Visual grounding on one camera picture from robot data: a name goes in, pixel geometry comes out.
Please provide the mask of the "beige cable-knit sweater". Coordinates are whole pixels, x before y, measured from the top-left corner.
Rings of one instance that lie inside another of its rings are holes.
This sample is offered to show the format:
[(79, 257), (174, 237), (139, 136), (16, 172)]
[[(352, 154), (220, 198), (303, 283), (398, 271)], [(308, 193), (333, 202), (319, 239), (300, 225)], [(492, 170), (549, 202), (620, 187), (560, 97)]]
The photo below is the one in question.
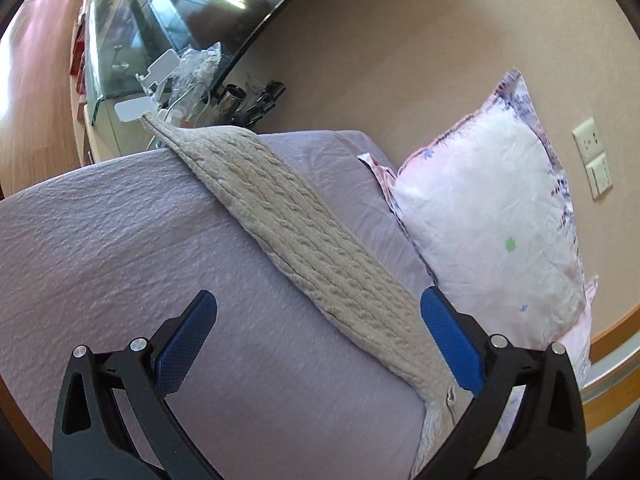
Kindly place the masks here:
[(150, 113), (141, 122), (334, 327), (416, 390), (424, 403), (411, 469), (417, 474), (454, 429), (454, 378), (416, 297), (258, 134), (235, 126), (183, 129)]

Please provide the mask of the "wooden bed headboard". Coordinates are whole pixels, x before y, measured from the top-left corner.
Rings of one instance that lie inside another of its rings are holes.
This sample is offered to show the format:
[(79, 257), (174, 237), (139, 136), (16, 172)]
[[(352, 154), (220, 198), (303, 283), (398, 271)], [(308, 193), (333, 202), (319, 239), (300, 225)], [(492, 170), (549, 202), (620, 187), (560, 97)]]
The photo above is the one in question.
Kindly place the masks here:
[(587, 432), (612, 422), (639, 400), (639, 306), (593, 338), (590, 358), (582, 389)]

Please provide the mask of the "pink floral pillow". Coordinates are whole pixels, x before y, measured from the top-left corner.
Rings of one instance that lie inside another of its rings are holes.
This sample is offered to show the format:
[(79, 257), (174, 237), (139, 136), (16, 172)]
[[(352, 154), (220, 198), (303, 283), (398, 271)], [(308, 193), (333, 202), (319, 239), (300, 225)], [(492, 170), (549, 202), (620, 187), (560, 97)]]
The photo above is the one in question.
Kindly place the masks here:
[[(570, 362), (575, 373), (578, 387), (585, 385), (591, 367), (590, 344), (592, 329), (592, 305), (599, 290), (599, 279), (595, 276), (585, 284), (586, 305), (576, 323), (560, 337), (559, 342), (565, 347), (570, 357)], [(506, 437), (511, 430), (518, 409), (523, 400), (525, 386), (517, 386), (512, 389), (508, 403), (498, 422), (498, 427), (491, 436), (490, 445), (493, 451), (498, 452), (506, 442)]]

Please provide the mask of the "lilac bed sheet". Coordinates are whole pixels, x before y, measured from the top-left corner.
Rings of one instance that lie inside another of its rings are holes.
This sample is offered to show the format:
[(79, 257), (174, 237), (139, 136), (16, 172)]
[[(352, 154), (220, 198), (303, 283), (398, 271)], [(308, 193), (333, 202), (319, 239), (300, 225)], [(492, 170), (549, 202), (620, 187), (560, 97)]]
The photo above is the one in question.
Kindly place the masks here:
[(1, 376), (51, 443), (67, 363), (218, 306), (176, 419), (227, 479), (407, 479), (420, 396), (342, 335), (172, 151), (81, 168), (1, 203)]

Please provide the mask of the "white floral pillow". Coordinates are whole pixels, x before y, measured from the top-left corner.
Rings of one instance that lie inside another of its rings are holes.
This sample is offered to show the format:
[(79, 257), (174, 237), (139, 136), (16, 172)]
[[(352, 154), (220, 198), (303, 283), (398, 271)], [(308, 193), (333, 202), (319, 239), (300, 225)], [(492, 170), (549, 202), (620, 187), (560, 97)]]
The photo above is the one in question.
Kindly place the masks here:
[(566, 173), (523, 75), (398, 170), (360, 155), (440, 290), (488, 333), (543, 349), (585, 309)]

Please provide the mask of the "clear plastic bag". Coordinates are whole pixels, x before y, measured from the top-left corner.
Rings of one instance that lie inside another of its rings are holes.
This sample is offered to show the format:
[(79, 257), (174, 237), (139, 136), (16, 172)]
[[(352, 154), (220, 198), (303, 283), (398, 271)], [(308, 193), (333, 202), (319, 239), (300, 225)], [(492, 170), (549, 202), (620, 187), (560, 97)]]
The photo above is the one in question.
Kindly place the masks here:
[(171, 97), (169, 104), (182, 106), (189, 118), (207, 88), (213, 82), (222, 61), (222, 45), (216, 42), (205, 50), (185, 48), (180, 54), (180, 63), (171, 76)]

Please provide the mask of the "white phone stand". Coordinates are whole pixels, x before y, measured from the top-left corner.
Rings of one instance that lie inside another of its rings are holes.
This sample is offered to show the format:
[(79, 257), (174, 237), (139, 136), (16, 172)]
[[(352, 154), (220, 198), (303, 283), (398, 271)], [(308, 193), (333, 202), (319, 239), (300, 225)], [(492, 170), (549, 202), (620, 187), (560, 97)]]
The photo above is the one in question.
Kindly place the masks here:
[(137, 74), (143, 96), (122, 101), (114, 105), (115, 114), (120, 122), (133, 122), (145, 113), (156, 114), (160, 109), (166, 81), (180, 65), (180, 58), (174, 49), (168, 49), (151, 63), (144, 75)]

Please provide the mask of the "dark metal cup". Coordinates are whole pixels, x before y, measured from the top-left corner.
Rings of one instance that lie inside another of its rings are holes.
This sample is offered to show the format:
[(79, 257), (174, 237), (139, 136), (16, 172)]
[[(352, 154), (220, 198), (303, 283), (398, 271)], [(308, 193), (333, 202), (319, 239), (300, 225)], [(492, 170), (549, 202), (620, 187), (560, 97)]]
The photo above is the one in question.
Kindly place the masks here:
[(227, 125), (246, 99), (246, 92), (236, 84), (228, 84), (215, 108), (214, 124)]

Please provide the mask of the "glass top side cabinet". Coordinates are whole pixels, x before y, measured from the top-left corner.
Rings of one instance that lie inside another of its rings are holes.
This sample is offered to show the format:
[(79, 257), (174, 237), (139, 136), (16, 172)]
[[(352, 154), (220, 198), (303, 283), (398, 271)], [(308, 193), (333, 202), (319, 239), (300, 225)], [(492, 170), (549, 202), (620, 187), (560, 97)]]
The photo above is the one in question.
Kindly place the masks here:
[(171, 0), (84, 0), (84, 53), (78, 81), (87, 162), (142, 152), (150, 142), (140, 122), (121, 122), (115, 107), (145, 96), (139, 78), (165, 51), (190, 35)]

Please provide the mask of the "wall socket switch plate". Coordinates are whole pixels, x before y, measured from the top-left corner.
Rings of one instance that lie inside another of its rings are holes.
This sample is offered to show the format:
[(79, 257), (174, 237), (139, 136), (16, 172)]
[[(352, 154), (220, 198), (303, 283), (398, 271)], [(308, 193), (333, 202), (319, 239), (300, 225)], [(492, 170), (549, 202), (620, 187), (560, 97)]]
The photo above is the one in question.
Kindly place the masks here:
[(613, 186), (605, 146), (592, 117), (577, 126), (572, 135), (584, 165), (593, 200), (598, 200)]

